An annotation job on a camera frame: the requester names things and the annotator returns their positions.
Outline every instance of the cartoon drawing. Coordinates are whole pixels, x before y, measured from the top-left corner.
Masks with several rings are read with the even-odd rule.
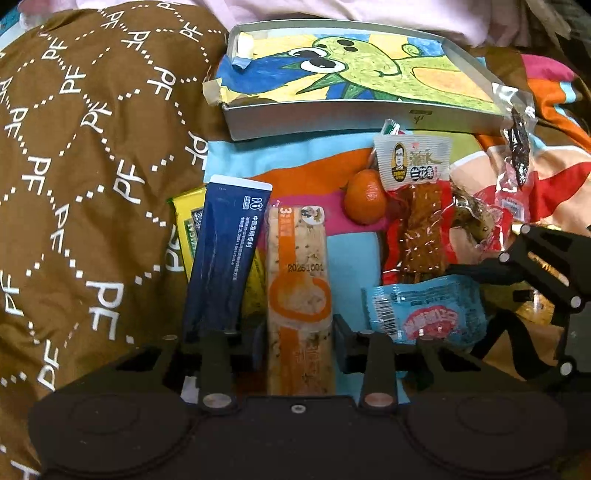
[[[397,143],[392,154],[392,176],[396,181],[404,181],[408,168],[406,149],[401,143]]]
[[[492,99],[434,40],[369,33],[292,35],[255,40],[255,51],[257,41],[262,42],[264,56],[255,55],[241,72],[224,59],[216,75],[243,96],[428,102],[499,113]],[[281,46],[289,50],[273,51]]]

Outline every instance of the green dinosaur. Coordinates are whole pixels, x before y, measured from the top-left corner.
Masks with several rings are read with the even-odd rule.
[[[301,90],[301,93],[323,88],[329,84],[348,82],[346,92],[352,88],[351,95],[347,95],[349,98],[354,98],[353,93],[356,96],[363,89],[368,89],[373,91],[378,99],[418,100],[457,105],[485,112],[499,112],[492,101],[437,90],[425,85],[414,76],[415,68],[459,72],[460,70],[447,56],[417,56],[420,54],[419,50],[407,44],[404,46],[406,49],[403,49],[413,56],[395,61],[371,43],[343,37],[320,38],[312,46],[326,51],[328,55],[325,59],[341,62],[345,69],[331,74],[330,78],[324,77],[318,80]]]

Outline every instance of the yellow packet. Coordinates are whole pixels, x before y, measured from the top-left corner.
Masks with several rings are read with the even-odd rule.
[[[197,249],[197,240],[203,218],[206,186],[199,187],[173,197],[170,202],[176,211],[178,240],[187,280],[191,277],[193,258]],[[242,299],[242,317],[252,314],[265,314],[267,311],[267,294],[265,289],[265,269],[261,254],[256,249],[252,267],[246,281]]]

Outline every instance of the colorful blanket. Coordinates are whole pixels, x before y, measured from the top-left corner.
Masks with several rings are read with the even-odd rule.
[[[256,177],[276,199],[326,208],[333,305],[353,329],[365,327],[361,288],[379,282],[384,224],[360,228],[340,209],[374,133],[231,143],[200,89],[223,28],[197,7],[149,3],[60,14],[0,53],[2,479],[39,470],[27,438],[35,400],[179,331],[186,277],[166,200],[204,176]],[[587,234],[587,89],[552,59],[474,54],[536,99],[533,218]],[[453,138],[454,180],[490,197],[502,140],[431,134]],[[560,329],[528,327],[551,362]],[[487,361],[516,375],[505,339]],[[339,391],[355,396],[360,380],[341,376]]]

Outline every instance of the silver bolt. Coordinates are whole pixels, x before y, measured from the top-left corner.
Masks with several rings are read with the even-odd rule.
[[[570,306],[574,309],[578,309],[581,304],[583,303],[583,300],[581,300],[581,297],[576,296],[570,299]]]
[[[378,392],[366,395],[364,400],[367,405],[375,408],[386,408],[394,403],[392,395]]]
[[[203,404],[207,408],[226,408],[232,403],[232,398],[225,393],[210,393],[203,397]]]
[[[573,364],[570,362],[565,362],[560,366],[560,375],[563,377],[567,377],[573,371]]]
[[[303,405],[292,405],[291,406],[291,411],[293,413],[305,413],[306,412],[306,407]]]

